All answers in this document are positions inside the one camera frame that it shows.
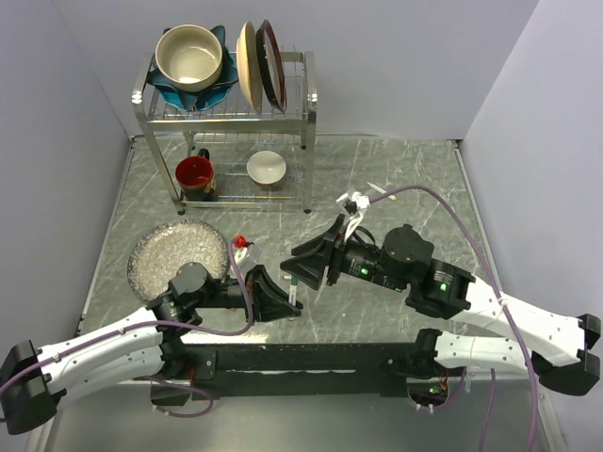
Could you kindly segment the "white pen green tip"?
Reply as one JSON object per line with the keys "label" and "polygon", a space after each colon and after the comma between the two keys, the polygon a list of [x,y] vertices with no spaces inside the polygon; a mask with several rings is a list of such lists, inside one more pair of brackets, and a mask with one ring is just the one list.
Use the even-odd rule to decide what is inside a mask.
{"label": "white pen green tip", "polygon": [[289,282],[289,292],[288,292],[288,302],[292,307],[296,307],[297,306],[297,291],[298,291],[298,286],[291,286]]}

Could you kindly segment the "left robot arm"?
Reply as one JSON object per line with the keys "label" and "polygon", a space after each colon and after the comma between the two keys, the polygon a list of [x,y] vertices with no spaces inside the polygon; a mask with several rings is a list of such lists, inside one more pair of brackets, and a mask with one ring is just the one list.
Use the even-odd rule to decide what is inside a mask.
{"label": "left robot arm", "polygon": [[199,263],[181,266],[168,288],[146,306],[106,327],[62,343],[13,346],[1,364],[1,422],[11,435],[29,432],[60,407],[129,379],[173,379],[187,367],[181,341],[190,331],[205,332],[200,308],[242,308],[246,324],[301,315],[262,265],[234,279],[213,278]]}

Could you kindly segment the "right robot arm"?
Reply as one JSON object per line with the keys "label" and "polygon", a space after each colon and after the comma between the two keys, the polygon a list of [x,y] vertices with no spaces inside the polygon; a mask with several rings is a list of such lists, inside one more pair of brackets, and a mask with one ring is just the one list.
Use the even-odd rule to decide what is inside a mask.
{"label": "right robot arm", "polygon": [[601,364],[592,352],[601,335],[598,317],[556,315],[497,294],[483,279],[433,258],[433,251],[433,243],[409,224],[376,245],[348,234],[339,216],[325,233],[294,248],[280,268],[314,290],[345,274],[407,292],[406,305],[425,316],[491,333],[420,331],[412,362],[423,375],[460,367],[534,373],[549,390],[569,396],[584,396],[599,382]]}

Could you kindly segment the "white pen yellow tip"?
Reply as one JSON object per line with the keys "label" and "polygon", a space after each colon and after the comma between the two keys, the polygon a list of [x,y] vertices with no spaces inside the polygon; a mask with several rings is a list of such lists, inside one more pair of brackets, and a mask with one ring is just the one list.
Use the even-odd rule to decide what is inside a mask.
{"label": "white pen yellow tip", "polygon": [[[384,194],[384,193],[386,193],[386,190],[385,190],[385,189],[383,189],[383,188],[381,188],[380,186],[377,186],[377,185],[375,185],[375,184],[373,184],[373,183],[371,183],[371,182],[367,182],[367,185],[368,185],[368,186],[369,186],[371,189],[373,189],[374,191],[376,191],[376,192],[377,192],[377,193],[379,193],[379,194]],[[393,194],[388,195],[388,196],[387,196],[387,199],[388,199],[388,200],[390,200],[390,201],[392,201],[392,202],[396,202],[396,201],[398,200],[397,196],[395,196],[395,195],[393,195]]]}

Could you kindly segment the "small white bowl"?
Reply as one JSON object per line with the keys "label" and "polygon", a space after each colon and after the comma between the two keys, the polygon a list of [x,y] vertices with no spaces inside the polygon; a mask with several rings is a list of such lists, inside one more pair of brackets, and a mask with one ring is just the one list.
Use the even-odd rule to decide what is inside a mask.
{"label": "small white bowl", "polygon": [[246,171],[257,185],[274,186],[285,177],[286,162],[276,152],[260,151],[249,158]]}

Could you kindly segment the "speckled grey plate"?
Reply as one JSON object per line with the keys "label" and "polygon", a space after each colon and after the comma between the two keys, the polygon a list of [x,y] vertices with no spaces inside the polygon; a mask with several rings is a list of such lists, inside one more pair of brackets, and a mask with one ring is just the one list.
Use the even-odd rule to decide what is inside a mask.
{"label": "speckled grey plate", "polygon": [[229,271],[227,243],[212,225],[199,219],[181,219],[154,227],[133,248],[127,280],[143,301],[155,299],[186,264],[204,265],[215,279]]}

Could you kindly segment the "metal dish rack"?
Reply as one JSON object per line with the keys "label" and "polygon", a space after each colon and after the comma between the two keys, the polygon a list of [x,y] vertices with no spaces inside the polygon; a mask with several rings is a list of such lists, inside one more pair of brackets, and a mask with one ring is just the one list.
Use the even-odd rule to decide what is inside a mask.
{"label": "metal dish rack", "polygon": [[[287,105],[279,111],[263,103],[254,111],[239,85],[219,104],[201,112],[167,105],[148,78],[155,66],[153,54],[143,59],[131,95],[140,131],[146,140],[171,204],[179,215],[192,209],[252,209],[312,211],[318,116],[316,59],[312,52],[284,51]],[[175,180],[175,166],[159,143],[162,137],[180,137],[192,156],[201,148],[210,152],[219,196],[212,202],[192,201]],[[285,176],[262,187],[247,172],[254,153],[273,151],[285,160]]]}

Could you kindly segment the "red and black mug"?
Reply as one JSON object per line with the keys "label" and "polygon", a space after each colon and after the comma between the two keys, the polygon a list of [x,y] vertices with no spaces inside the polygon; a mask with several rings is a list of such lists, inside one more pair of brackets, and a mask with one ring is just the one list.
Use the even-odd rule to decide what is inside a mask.
{"label": "red and black mug", "polygon": [[182,160],[175,169],[175,178],[185,197],[193,202],[218,199],[218,184],[209,151],[201,148],[194,156]]}

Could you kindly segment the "blue scalloped dish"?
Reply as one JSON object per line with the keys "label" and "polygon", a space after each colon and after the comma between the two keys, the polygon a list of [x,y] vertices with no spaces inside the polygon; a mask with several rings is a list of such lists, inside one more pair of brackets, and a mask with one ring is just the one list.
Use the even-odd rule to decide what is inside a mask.
{"label": "blue scalloped dish", "polygon": [[216,35],[222,45],[223,61],[219,79],[207,89],[186,92],[178,89],[157,67],[155,55],[147,82],[161,93],[166,104],[184,111],[203,111],[222,102],[229,90],[238,81],[234,58],[225,45],[225,28],[219,24],[208,29]]}

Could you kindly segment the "black red-rimmed plate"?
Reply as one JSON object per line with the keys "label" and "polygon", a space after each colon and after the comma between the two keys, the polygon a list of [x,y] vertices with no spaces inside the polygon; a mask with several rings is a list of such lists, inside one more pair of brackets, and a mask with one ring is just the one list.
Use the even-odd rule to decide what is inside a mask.
{"label": "black red-rimmed plate", "polygon": [[274,30],[265,19],[255,34],[260,77],[264,92],[272,107],[286,110],[285,71]]}

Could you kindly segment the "cream plate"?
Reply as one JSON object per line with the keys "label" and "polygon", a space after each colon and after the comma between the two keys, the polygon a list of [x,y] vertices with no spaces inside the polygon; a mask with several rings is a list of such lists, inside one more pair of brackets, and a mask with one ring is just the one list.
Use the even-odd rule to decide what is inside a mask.
{"label": "cream plate", "polygon": [[250,108],[261,112],[262,82],[255,43],[255,28],[246,22],[236,41],[236,64],[241,92]]}

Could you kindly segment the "beige ceramic bowl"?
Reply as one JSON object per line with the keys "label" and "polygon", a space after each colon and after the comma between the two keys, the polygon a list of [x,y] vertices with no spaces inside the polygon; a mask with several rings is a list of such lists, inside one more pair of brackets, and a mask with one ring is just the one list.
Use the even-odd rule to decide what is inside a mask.
{"label": "beige ceramic bowl", "polygon": [[214,33],[196,24],[165,32],[155,47],[158,69],[180,90],[197,92],[220,77],[223,51]]}

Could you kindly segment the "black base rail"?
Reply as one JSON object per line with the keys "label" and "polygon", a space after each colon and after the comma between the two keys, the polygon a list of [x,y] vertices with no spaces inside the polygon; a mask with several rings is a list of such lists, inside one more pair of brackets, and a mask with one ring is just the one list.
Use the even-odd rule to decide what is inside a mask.
{"label": "black base rail", "polygon": [[377,394],[405,397],[408,379],[459,376],[413,343],[185,345],[163,379],[188,380],[216,399]]}

